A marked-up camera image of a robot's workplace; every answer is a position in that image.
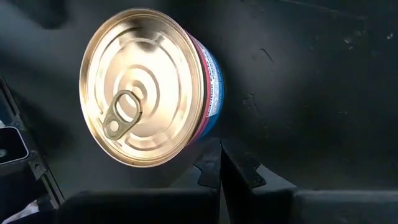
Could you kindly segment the black metal bracket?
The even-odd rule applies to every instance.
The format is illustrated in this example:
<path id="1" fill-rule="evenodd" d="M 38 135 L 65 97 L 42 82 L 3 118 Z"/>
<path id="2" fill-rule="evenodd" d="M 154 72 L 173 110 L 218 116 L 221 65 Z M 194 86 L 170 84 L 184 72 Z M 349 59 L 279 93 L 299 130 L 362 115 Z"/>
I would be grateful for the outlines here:
<path id="1" fill-rule="evenodd" d="M 0 224 L 55 224 L 58 206 L 47 166 L 0 76 Z"/>

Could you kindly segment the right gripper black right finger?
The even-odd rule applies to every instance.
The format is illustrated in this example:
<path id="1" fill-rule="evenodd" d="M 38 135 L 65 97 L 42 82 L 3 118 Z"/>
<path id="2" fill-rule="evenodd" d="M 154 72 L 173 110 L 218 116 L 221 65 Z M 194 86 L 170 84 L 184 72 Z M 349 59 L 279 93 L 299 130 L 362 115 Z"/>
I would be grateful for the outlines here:
<path id="1" fill-rule="evenodd" d="M 233 224 L 398 224 L 398 190 L 308 190 L 221 140 L 221 181 Z"/>

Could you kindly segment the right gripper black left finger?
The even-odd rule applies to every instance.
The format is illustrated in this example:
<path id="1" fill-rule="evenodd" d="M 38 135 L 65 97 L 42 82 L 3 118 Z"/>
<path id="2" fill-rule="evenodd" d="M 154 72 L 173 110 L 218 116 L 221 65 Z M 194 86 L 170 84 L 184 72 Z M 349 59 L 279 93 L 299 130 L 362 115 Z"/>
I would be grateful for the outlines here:
<path id="1" fill-rule="evenodd" d="M 55 224 L 219 224 L 221 141 L 201 146 L 171 187 L 80 193 L 57 210 Z"/>

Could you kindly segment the blue pink salmon can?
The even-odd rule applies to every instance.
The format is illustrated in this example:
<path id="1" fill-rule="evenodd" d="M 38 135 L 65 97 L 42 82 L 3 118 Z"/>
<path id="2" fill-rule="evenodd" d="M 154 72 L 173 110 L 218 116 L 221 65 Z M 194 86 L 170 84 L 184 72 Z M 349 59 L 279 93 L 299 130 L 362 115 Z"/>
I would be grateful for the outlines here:
<path id="1" fill-rule="evenodd" d="M 81 110 L 114 160 L 155 167 L 215 125 L 224 77 L 215 56 L 168 15 L 146 8 L 105 21 L 80 67 Z"/>

